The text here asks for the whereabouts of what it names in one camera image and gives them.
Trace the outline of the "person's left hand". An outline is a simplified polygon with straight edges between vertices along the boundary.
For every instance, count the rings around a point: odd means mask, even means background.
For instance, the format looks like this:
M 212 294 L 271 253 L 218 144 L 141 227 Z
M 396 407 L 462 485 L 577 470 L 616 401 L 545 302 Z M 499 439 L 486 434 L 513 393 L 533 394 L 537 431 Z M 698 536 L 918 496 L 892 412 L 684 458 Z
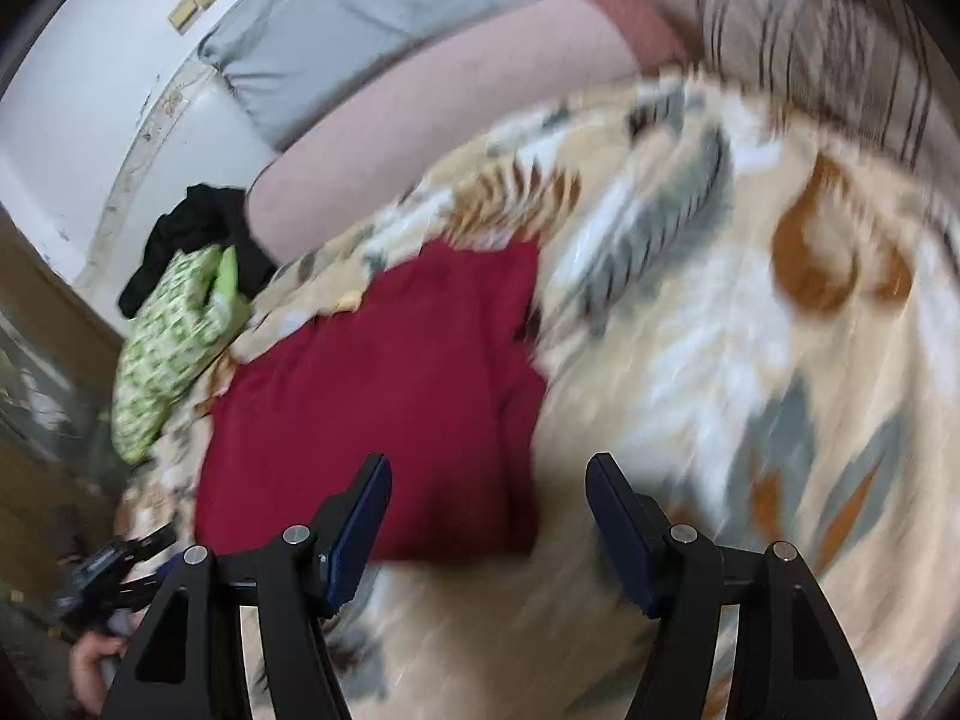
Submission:
M 71 647 L 68 657 L 71 692 L 89 715 L 98 717 L 106 700 L 107 686 L 101 663 L 106 658 L 124 655 L 126 650 L 127 640 L 123 637 L 98 631 L 85 632 Z

